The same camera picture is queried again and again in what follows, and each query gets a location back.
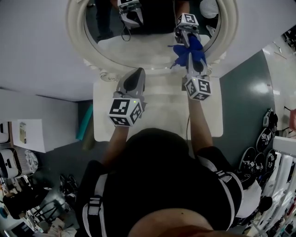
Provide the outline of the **person's black t-shirt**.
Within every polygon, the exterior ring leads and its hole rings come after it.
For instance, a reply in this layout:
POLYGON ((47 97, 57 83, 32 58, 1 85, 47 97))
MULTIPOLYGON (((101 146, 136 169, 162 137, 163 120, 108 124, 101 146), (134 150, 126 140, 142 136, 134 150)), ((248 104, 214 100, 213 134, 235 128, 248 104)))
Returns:
POLYGON ((102 237, 100 208, 107 237, 127 237, 141 218, 169 208, 195 211, 214 230, 225 231, 242 198, 242 186, 218 148, 191 157, 179 135, 145 129, 127 141, 111 170, 96 160, 88 163, 76 198, 76 237, 102 237))

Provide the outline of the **white carved dressing table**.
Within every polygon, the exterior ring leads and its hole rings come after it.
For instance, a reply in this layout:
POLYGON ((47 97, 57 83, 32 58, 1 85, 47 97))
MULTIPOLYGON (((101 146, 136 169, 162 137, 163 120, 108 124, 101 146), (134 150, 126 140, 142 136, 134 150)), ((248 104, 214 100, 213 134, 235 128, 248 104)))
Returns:
MULTIPOLYGON (((132 136, 145 128, 159 128, 174 132, 182 138, 190 135, 187 130, 189 116, 187 93, 182 91, 183 72, 167 76, 146 76, 146 107, 141 119, 130 128, 132 136)), ((120 76, 115 73, 100 72, 100 77, 93 86, 93 122, 94 139, 97 142, 109 141, 115 126, 108 118, 113 93, 120 76)), ((211 135, 223 135, 222 96, 219 78, 211 77, 212 95, 201 103, 211 135)))

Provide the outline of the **white railing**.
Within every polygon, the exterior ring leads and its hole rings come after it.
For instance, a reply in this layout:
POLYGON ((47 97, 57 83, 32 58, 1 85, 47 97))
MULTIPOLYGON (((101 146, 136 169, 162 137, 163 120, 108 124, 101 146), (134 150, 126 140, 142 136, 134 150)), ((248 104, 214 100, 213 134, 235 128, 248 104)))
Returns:
POLYGON ((273 203, 261 219, 253 223, 258 232, 254 237, 267 237, 267 231, 284 215, 296 191, 296 139, 276 136, 272 146, 277 159, 275 169, 263 188, 263 195, 271 196, 273 203))

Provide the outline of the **teal rolled mat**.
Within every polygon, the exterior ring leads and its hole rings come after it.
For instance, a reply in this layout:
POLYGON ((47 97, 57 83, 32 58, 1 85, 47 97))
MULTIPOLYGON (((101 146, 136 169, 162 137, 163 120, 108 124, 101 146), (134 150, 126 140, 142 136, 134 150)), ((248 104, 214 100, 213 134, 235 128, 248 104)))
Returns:
POLYGON ((86 133, 88 124, 93 116, 93 104, 81 104, 78 106, 78 122, 79 128, 76 134, 76 139, 82 141, 86 133))

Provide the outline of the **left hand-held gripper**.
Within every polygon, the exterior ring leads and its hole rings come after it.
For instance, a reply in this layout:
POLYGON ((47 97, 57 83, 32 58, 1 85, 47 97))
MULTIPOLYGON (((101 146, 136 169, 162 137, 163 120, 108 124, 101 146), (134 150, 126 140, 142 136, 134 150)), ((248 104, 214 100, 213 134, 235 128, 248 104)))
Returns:
POLYGON ((108 113, 115 126, 133 127, 142 117, 146 106, 143 96, 145 81, 143 68, 134 69, 119 80, 108 113))

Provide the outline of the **white cardboard box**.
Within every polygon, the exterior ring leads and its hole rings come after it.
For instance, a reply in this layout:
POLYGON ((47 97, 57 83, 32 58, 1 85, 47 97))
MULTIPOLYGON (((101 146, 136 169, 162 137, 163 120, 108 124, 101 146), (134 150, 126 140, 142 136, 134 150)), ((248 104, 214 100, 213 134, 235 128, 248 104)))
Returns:
POLYGON ((42 153, 46 152, 41 119, 12 121, 12 137, 15 146, 42 153))

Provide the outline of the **person's right forearm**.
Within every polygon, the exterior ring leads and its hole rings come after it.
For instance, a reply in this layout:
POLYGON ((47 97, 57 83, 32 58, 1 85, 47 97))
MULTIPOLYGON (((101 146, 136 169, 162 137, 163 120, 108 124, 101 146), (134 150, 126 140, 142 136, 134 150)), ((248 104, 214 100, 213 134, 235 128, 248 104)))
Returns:
POLYGON ((188 99, 190 128, 191 128, 191 144, 193 152, 213 146, 213 139, 210 129, 205 119, 200 101, 188 99))

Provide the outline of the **blue cloth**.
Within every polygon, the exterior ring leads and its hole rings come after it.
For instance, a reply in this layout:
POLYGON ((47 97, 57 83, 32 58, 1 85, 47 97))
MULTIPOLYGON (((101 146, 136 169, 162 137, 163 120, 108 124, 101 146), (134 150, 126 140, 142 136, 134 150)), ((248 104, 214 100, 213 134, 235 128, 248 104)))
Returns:
POLYGON ((206 60, 205 60, 205 56, 203 52, 200 51, 191 51, 191 52, 187 52, 187 53, 183 53, 181 55, 179 55, 179 57, 175 60, 175 62, 172 64, 171 68, 179 65, 181 67, 185 67, 186 64, 189 62, 188 57, 189 55, 192 56, 192 64, 201 64, 201 65, 205 65, 207 66, 206 60))

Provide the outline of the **person's left forearm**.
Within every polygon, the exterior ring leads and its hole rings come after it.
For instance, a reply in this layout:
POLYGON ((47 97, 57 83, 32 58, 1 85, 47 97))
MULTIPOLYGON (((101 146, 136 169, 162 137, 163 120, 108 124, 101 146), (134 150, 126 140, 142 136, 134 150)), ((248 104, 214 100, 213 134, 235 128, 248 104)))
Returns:
POLYGON ((111 168, 119 159, 126 146, 128 133, 129 127, 117 126, 115 128, 102 161, 105 168, 111 168))

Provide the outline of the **white device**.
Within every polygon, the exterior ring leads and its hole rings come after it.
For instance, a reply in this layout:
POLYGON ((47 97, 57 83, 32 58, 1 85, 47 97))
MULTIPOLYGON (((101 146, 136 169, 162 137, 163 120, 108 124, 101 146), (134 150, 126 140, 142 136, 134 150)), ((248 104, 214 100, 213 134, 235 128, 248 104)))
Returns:
POLYGON ((0 150, 0 177, 11 179, 21 176, 21 166, 14 148, 0 150))
POLYGON ((0 144, 9 142, 9 125, 8 122, 0 123, 0 144))

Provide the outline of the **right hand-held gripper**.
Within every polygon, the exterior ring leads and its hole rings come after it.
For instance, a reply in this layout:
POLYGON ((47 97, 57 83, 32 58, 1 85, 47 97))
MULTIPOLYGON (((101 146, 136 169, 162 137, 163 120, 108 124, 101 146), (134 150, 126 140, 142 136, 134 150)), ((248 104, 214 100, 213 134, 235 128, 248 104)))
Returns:
POLYGON ((191 77, 185 76, 182 78, 182 90, 187 92, 190 99, 204 101, 212 95, 211 82, 209 77, 206 76, 207 72, 208 67, 204 60, 194 62, 192 53, 189 53, 187 58, 187 74, 201 75, 191 77))

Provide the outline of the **grey spare gripper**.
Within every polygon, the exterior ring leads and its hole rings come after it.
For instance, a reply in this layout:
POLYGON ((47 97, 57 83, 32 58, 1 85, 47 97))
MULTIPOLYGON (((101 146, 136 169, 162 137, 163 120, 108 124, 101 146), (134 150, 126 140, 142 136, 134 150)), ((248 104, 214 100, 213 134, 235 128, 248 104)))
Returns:
POLYGON ((277 126, 277 123, 278 123, 277 114, 271 108, 268 108, 265 116, 263 117, 263 127, 272 128, 274 126, 277 126))

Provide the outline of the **round patterned cushion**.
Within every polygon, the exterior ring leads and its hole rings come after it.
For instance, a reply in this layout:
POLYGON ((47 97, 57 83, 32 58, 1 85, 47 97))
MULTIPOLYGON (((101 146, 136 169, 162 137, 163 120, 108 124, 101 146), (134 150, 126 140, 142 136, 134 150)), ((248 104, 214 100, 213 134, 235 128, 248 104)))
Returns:
POLYGON ((29 166, 30 173, 31 174, 35 173, 39 166, 39 162, 36 155, 30 150, 25 150, 25 158, 29 166))

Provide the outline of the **oval white-framed mirror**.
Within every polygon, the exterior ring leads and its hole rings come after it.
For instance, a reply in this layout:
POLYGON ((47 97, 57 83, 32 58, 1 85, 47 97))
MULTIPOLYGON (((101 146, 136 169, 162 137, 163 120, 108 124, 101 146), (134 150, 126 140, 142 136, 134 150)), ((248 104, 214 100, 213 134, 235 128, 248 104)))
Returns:
MULTIPOLYGON (((174 34, 133 35, 129 41, 120 36, 96 43, 86 23, 86 6, 89 0, 69 0, 66 9, 68 36, 77 52, 91 65, 109 73, 124 74, 135 68, 144 68, 151 76, 171 73, 170 67, 177 58, 171 45, 174 34)), ((239 23, 236 0, 217 0, 218 28, 206 41, 201 39, 206 61, 212 64, 227 51, 237 32, 239 23)))

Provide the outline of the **pink bag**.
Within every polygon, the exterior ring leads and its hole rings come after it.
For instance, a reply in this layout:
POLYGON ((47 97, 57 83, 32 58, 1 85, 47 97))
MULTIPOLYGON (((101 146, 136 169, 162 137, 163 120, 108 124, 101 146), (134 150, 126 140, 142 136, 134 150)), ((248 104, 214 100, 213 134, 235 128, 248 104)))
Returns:
POLYGON ((289 128, 296 132, 296 109, 290 110, 289 128))

